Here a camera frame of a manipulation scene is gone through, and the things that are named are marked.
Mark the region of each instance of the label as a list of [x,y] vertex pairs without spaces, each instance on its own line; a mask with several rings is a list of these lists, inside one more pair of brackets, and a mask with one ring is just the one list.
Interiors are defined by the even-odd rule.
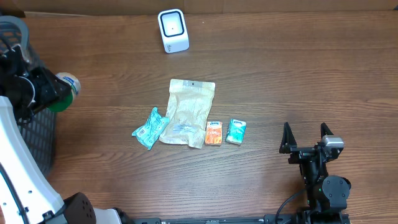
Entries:
[[182,83],[182,85],[183,85],[183,86],[186,86],[186,87],[198,87],[198,88],[202,88],[202,87],[203,87],[203,82],[184,80],[183,83]]
[[179,133],[194,133],[197,129],[187,124],[176,124],[173,127],[174,132]]
[[221,121],[211,121],[211,122],[207,122],[207,125],[209,126],[220,126],[222,124]]
[[137,136],[138,137],[141,137],[142,135],[144,135],[145,134],[145,129],[141,129],[138,133],[137,133]]
[[57,74],[57,77],[70,85],[72,89],[73,100],[75,100],[81,90],[79,80],[74,75],[67,72],[60,72]]
[[246,122],[244,122],[244,121],[238,121],[238,120],[235,120],[235,119],[234,119],[232,122],[233,122],[233,124],[234,124],[236,127],[239,127],[239,128],[246,125]]

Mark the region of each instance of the orange box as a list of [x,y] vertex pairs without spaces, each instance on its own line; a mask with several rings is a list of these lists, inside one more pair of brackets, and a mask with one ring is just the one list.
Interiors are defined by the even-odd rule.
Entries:
[[205,144],[220,146],[222,142],[223,123],[221,121],[207,122]]

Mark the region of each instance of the ziplock bag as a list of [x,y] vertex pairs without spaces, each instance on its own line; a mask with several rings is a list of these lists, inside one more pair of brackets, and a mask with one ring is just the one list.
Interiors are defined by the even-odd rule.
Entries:
[[206,120],[214,98],[215,86],[215,83],[210,82],[172,79],[166,112],[166,118],[170,119],[170,123],[159,140],[201,149],[205,142]]

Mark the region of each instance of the plastic basket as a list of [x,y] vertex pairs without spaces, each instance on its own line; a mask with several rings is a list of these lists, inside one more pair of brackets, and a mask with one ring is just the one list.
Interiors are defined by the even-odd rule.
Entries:
[[[32,67],[45,66],[29,44],[29,31],[24,21],[13,16],[0,16],[0,34],[9,41],[11,46],[20,44],[23,49],[26,49]],[[0,44],[0,50],[2,52],[7,50],[4,43]],[[56,114],[46,109],[37,113],[31,123],[18,126],[44,176],[49,174],[54,161],[55,120]]]

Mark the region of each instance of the black bracket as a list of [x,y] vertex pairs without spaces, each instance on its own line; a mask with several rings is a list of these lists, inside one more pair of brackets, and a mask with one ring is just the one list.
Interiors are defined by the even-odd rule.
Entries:
[[321,138],[323,138],[325,135],[333,135],[333,133],[330,131],[328,126],[325,123],[321,124]]
[[282,137],[282,142],[279,148],[279,153],[289,154],[292,147],[297,147],[297,143],[294,139],[292,129],[290,128],[288,122],[286,122],[284,126],[284,135]]

